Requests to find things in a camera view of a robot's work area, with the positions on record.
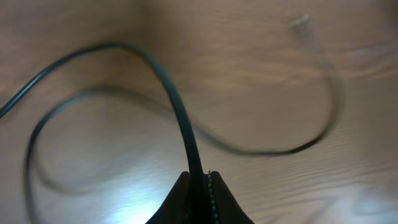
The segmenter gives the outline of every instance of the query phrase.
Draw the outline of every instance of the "blurred background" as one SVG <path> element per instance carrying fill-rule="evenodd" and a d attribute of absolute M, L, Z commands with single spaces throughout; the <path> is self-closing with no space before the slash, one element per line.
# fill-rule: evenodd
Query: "blurred background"
<path fill-rule="evenodd" d="M 0 103 L 50 62 L 107 40 L 134 42 L 169 71 L 190 116 L 248 148 L 294 147 L 328 114 L 322 71 L 290 30 L 308 14 L 345 86 L 320 144 L 289 157 L 241 157 L 198 140 L 246 214 L 263 224 L 398 223 L 398 2 L 389 0 L 1 0 Z M 26 224 L 21 167 L 40 117 L 99 83 L 167 102 L 151 71 L 120 50 L 82 57 L 0 120 L 0 222 Z M 94 97 L 44 128 L 37 181 L 47 223 L 145 223 L 187 159 L 176 122 Z"/>

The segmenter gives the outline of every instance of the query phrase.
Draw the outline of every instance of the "thin wire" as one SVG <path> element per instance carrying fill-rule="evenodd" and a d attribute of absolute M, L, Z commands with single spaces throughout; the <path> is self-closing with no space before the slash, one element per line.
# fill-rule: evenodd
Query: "thin wire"
<path fill-rule="evenodd" d="M 320 44 L 316 41 L 311 33 L 311 29 L 308 26 L 308 18 L 304 17 L 301 20 L 296 21 L 293 24 L 293 30 L 296 31 L 298 37 L 304 42 L 307 48 L 317 56 L 317 62 L 319 66 L 325 71 L 324 73 L 324 81 L 326 83 L 326 87 L 330 91 L 330 114 L 329 119 L 319 132 L 319 134 L 314 137 L 312 140 L 297 146 L 293 149 L 288 149 L 284 151 L 280 150 L 262 150 L 262 151 L 248 151 L 247 149 L 243 149 L 238 146 L 234 146 L 225 140 L 217 137 L 216 134 L 212 133 L 209 129 L 207 129 L 204 125 L 200 124 L 198 121 L 194 122 L 195 131 L 200 134 L 200 136 L 209 142 L 210 144 L 225 150 L 227 152 L 245 155 L 245 156 L 286 156 L 301 152 L 303 150 L 308 149 L 309 147 L 315 145 L 320 142 L 333 128 L 336 124 L 338 115 L 340 114 L 341 109 L 341 101 L 342 101 L 342 93 L 343 88 L 341 87 L 341 83 L 336 76 L 336 69 L 334 65 L 326 58 L 323 49 Z M 154 73 L 157 75 L 159 80 L 162 82 L 163 87 L 165 88 L 170 102 L 172 103 L 175 116 L 177 118 L 178 124 L 180 126 L 180 130 L 183 136 L 185 149 L 187 151 L 188 157 L 188 166 L 191 173 L 191 180 L 195 186 L 199 186 L 197 195 L 203 195 L 202 190 L 206 190 L 205 181 L 203 178 L 203 169 L 201 167 L 200 158 L 198 154 L 197 145 L 195 142 L 195 137 L 193 135 L 192 126 L 190 124 L 188 115 L 185 111 L 183 103 L 177 93 L 177 89 L 172 83 L 171 79 L 167 75 L 167 72 L 160 66 L 160 64 L 156 61 L 154 57 L 148 54 L 146 51 L 134 46 L 120 42 L 111 42 L 96 45 L 93 47 L 88 47 L 79 51 L 76 51 L 70 55 L 67 55 L 60 60 L 57 60 L 53 64 L 49 65 L 47 68 L 43 69 L 39 72 L 31 81 L 29 81 L 15 96 L 13 96 L 1 109 L 0 109 L 0 118 L 2 118 L 5 114 L 7 114 L 26 94 L 29 90 L 31 90 L 39 81 L 45 78 L 48 74 L 53 72 L 58 67 L 64 65 L 65 63 L 71 61 L 74 58 L 77 58 L 82 55 L 86 55 L 88 53 L 112 49 L 112 48 L 120 48 L 127 50 L 128 52 L 132 52 L 134 54 L 138 54 L 140 58 L 142 58 Z M 121 87 L 113 87 L 113 86 L 101 86 L 96 88 L 90 88 L 87 90 L 83 90 L 77 95 L 67 99 L 66 101 L 60 103 L 54 109 L 49 111 L 36 125 L 34 128 L 32 135 L 30 137 L 30 141 L 28 144 L 27 152 L 25 155 L 25 163 L 24 163 L 24 193 L 26 200 L 26 209 L 31 223 L 33 224 L 41 224 L 43 223 L 41 217 L 39 217 L 38 212 L 35 206 L 35 198 L 34 191 L 32 190 L 32 179 L 33 179 L 33 169 L 34 169 L 34 152 L 35 152 L 35 142 L 39 136 L 41 129 L 44 127 L 46 122 L 53 118 L 55 115 L 59 114 L 68 106 L 76 103 L 78 100 L 92 95 L 110 95 L 110 96 L 119 96 L 127 100 L 134 100 L 135 103 L 140 103 L 141 106 L 146 107 L 149 110 L 152 110 L 156 113 L 161 113 L 162 115 L 169 115 L 170 108 L 162 103 L 159 103 L 156 100 L 153 100 L 147 96 L 136 93 L 132 90 L 128 90 Z M 197 197 L 198 203 L 204 202 L 203 198 Z"/>

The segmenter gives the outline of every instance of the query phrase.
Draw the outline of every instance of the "dark object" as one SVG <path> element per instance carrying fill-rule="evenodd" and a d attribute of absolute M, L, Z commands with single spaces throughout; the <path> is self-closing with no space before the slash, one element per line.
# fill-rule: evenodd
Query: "dark object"
<path fill-rule="evenodd" d="M 193 135 L 192 126 L 188 118 L 188 114 L 185 111 L 184 105 L 180 99 L 180 96 L 177 93 L 177 89 L 167 75 L 166 71 L 160 66 L 156 59 L 139 47 L 125 43 L 111 42 L 79 50 L 70 55 L 67 55 L 64 58 L 61 58 L 60 60 L 57 60 L 56 62 L 39 72 L 39 74 L 37 74 L 28 84 L 26 84 L 14 97 L 12 97 L 11 100 L 9 100 L 0 109 L 0 118 L 2 118 L 9 110 L 11 110 L 11 108 L 15 106 L 15 104 L 18 103 L 18 101 L 21 100 L 22 97 L 26 95 L 26 93 L 31 88 L 33 88 L 34 85 L 36 85 L 41 79 L 46 77 L 49 73 L 57 69 L 59 66 L 69 62 L 71 59 L 74 59 L 76 57 L 91 52 L 111 48 L 120 48 L 127 50 L 128 52 L 137 54 L 138 56 L 140 56 L 141 59 L 147 62 L 147 64 L 157 75 L 160 82 L 163 84 L 163 87 L 165 88 L 169 96 L 170 102 L 173 106 L 174 113 L 180 126 L 185 149 L 187 152 L 188 166 L 190 172 L 183 172 L 181 174 L 162 206 L 147 223 L 253 223 L 240 209 L 238 203 L 235 201 L 220 174 L 217 172 L 211 172 L 209 174 L 203 173 L 195 137 Z M 336 123 L 338 100 L 335 97 L 335 91 L 337 89 L 331 78 L 327 80 L 327 84 L 331 90 L 332 102 L 332 110 L 329 121 L 317 137 L 294 149 L 286 151 L 245 152 L 242 149 L 238 149 L 236 147 L 228 145 L 224 141 L 213 137 L 212 135 L 208 134 L 200 128 L 199 131 L 204 134 L 207 139 L 209 139 L 209 142 L 223 148 L 226 151 L 236 154 L 244 154 L 249 156 L 283 156 L 295 154 L 313 146 L 321 139 L 323 139 L 326 134 L 330 132 L 331 127 Z M 126 90 L 120 87 L 96 87 L 88 90 L 83 90 L 77 95 L 60 103 L 58 106 L 56 106 L 46 115 L 44 115 L 44 117 L 37 123 L 30 136 L 23 167 L 24 196 L 27 214 L 31 223 L 44 223 L 35 206 L 35 197 L 32 186 L 35 142 L 40 134 L 41 129 L 45 126 L 47 121 L 62 112 L 68 106 L 72 105 L 83 97 L 97 94 L 121 96 L 127 98 L 131 98 L 132 96 L 138 96 L 131 90 Z"/>

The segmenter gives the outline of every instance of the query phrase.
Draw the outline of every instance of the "black cable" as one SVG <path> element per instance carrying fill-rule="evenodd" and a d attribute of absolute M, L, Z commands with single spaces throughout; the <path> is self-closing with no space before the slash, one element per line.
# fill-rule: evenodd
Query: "black cable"
<path fill-rule="evenodd" d="M 146 51 L 136 47 L 134 45 L 129 45 L 120 42 L 111 42 L 106 44 L 100 44 L 93 47 L 88 47 L 77 52 L 74 52 L 66 57 L 57 60 L 53 64 L 49 65 L 47 68 L 43 69 L 39 72 L 28 84 L 26 84 L 15 96 L 11 98 L 1 109 L 0 109 L 0 118 L 2 118 L 7 112 L 9 112 L 26 94 L 27 92 L 32 89 L 41 79 L 45 78 L 49 73 L 57 69 L 58 67 L 62 66 L 63 64 L 69 62 L 70 60 L 100 50 L 105 49 L 112 49 L 112 48 L 120 48 L 127 50 L 128 52 L 137 54 L 143 59 L 147 64 L 151 67 L 154 73 L 157 75 L 158 79 L 162 83 L 163 87 L 165 88 L 169 100 L 173 106 L 175 116 L 177 118 L 178 124 L 180 126 L 180 130 L 182 133 L 185 149 L 187 152 L 188 157 L 188 166 L 190 169 L 190 175 L 192 184 L 199 186 L 200 190 L 206 190 L 205 187 L 205 180 L 203 178 L 203 169 L 201 167 L 199 153 L 195 141 L 195 137 L 193 135 L 192 126 L 190 124 L 188 114 L 185 111 L 185 107 L 177 93 L 177 89 L 175 88 L 174 84 L 172 83 L 171 79 L 167 75 L 167 72 L 160 66 L 160 64 L 156 61 L 156 59 L 148 54 Z M 327 69 L 334 69 L 331 67 L 330 63 L 322 63 L 320 61 L 320 65 L 322 67 L 327 67 Z M 336 77 L 332 74 L 327 74 L 324 76 L 325 82 L 327 87 L 330 89 L 330 100 L 331 100 L 331 111 L 330 117 L 326 122 L 326 125 L 320 131 L 320 133 L 313 138 L 312 140 L 302 144 L 301 146 L 295 147 L 293 149 L 285 150 L 285 151 L 247 151 L 237 146 L 233 146 L 232 144 L 215 137 L 214 134 L 211 134 L 209 130 L 206 130 L 202 125 L 199 125 L 198 122 L 195 122 L 195 129 L 198 131 L 201 136 L 207 140 L 209 143 L 223 149 L 227 152 L 232 152 L 235 154 L 246 155 L 246 156 L 285 156 L 290 154 L 295 154 L 301 152 L 309 147 L 313 146 L 314 144 L 321 141 L 332 129 L 336 120 L 338 119 L 339 110 L 340 110 L 340 96 L 339 90 L 339 82 Z M 83 98 L 84 96 L 90 95 L 113 95 L 113 96 L 121 96 L 126 99 L 133 99 L 139 101 L 141 105 L 146 106 L 149 109 L 152 109 L 155 112 L 166 112 L 169 113 L 169 108 L 165 105 L 160 104 L 159 102 L 150 99 L 144 95 L 140 95 L 136 92 L 131 90 L 127 90 L 125 88 L 120 87 L 96 87 L 88 90 L 84 90 L 79 94 L 69 98 L 68 100 L 60 103 L 54 109 L 49 111 L 36 125 L 34 128 L 30 141 L 28 144 L 27 152 L 25 155 L 25 163 L 23 169 L 23 182 L 24 182 L 24 193 L 25 193 L 25 200 L 26 200 L 26 209 L 29 216 L 30 221 L 33 224 L 41 224 L 43 223 L 38 216 L 38 213 L 35 208 L 35 200 L 34 194 L 32 191 L 32 178 L 33 178 L 33 168 L 34 168 L 34 149 L 35 149 L 35 142 L 41 129 L 44 127 L 46 122 L 53 118 L 56 114 L 63 111 L 65 108 L 70 106 L 71 104 L 75 103 L 77 100 Z M 200 197 L 197 197 L 198 203 L 202 200 Z"/>

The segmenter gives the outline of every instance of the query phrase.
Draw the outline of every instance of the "cable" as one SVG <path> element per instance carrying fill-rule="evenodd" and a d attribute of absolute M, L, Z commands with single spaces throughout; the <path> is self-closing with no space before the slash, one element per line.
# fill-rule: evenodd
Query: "cable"
<path fill-rule="evenodd" d="M 298 36 L 304 42 L 304 44 L 310 49 L 315 55 L 317 55 L 317 62 L 324 69 L 325 75 L 323 76 L 325 79 L 326 86 L 330 90 L 330 101 L 331 101 L 331 111 L 328 121 L 325 126 L 322 128 L 320 133 L 313 138 L 312 140 L 302 144 L 301 146 L 295 147 L 293 149 L 288 149 L 284 151 L 248 151 L 246 149 L 242 149 L 238 146 L 234 146 L 221 138 L 215 137 L 214 133 L 210 133 L 208 129 L 204 127 L 204 125 L 200 124 L 198 121 L 194 122 L 195 130 L 200 136 L 213 144 L 214 146 L 225 150 L 227 152 L 232 152 L 235 154 L 245 155 L 245 156 L 286 156 L 301 152 L 309 147 L 315 145 L 320 142 L 332 129 L 332 127 L 336 124 L 339 111 L 341 109 L 341 90 L 340 82 L 337 79 L 335 74 L 335 67 L 328 59 L 323 55 L 323 50 L 319 44 L 315 41 L 308 28 L 307 20 L 301 20 L 294 24 L 294 29 L 297 30 Z M 199 191 L 205 191 L 205 180 L 203 178 L 203 169 L 201 167 L 199 153 L 195 141 L 195 137 L 193 135 L 192 125 L 188 118 L 188 114 L 185 111 L 185 107 L 182 103 L 181 98 L 178 95 L 177 89 L 172 83 L 171 79 L 167 75 L 167 72 L 160 66 L 160 64 L 156 61 L 156 59 L 148 54 L 146 51 L 136 47 L 134 45 L 120 43 L 120 42 L 110 42 L 105 44 L 99 44 L 93 47 L 88 47 L 85 49 L 78 50 L 70 55 L 67 55 L 60 60 L 49 65 L 47 68 L 43 69 L 39 72 L 31 81 L 29 81 L 18 93 L 13 96 L 1 109 L 0 109 L 0 118 L 2 118 L 5 114 L 7 114 L 26 94 L 29 90 L 31 90 L 39 81 L 45 78 L 48 74 L 53 72 L 58 67 L 66 64 L 74 58 L 77 58 L 82 55 L 86 55 L 88 53 L 97 52 L 100 50 L 119 48 L 123 50 L 127 50 L 130 53 L 137 54 L 143 59 L 150 68 L 157 75 L 157 78 L 162 83 L 165 88 L 169 100 L 172 104 L 175 117 L 177 118 L 178 125 L 180 126 L 181 134 L 183 137 L 187 157 L 188 157 L 188 166 L 190 169 L 191 181 L 196 186 L 199 186 Z M 25 162 L 23 169 L 23 183 L 24 183 L 24 193 L 25 193 L 25 201 L 26 201 L 26 209 L 29 216 L 29 220 L 33 224 L 41 224 L 43 223 L 42 219 L 39 217 L 38 212 L 35 207 L 34 193 L 32 190 L 32 178 L 33 178 L 33 169 L 34 169 L 34 153 L 35 153 L 35 142 L 40 134 L 40 131 L 45 126 L 47 121 L 51 118 L 59 114 L 68 106 L 76 103 L 78 100 L 92 95 L 111 95 L 111 96 L 119 96 L 127 100 L 134 100 L 135 102 L 139 102 L 142 106 L 145 106 L 147 109 L 155 111 L 157 113 L 162 114 L 170 114 L 170 109 L 168 106 L 159 103 L 147 96 L 136 93 L 132 90 L 127 90 L 121 87 L 113 87 L 113 86 L 100 86 L 95 88 L 90 88 L 87 90 L 83 90 L 77 95 L 67 99 L 66 101 L 60 103 L 58 106 L 50 110 L 36 125 L 34 128 L 29 144 L 27 147 L 27 152 L 25 154 Z M 202 192 L 197 192 L 197 200 L 198 203 L 204 202 L 204 200 L 200 197 Z"/>

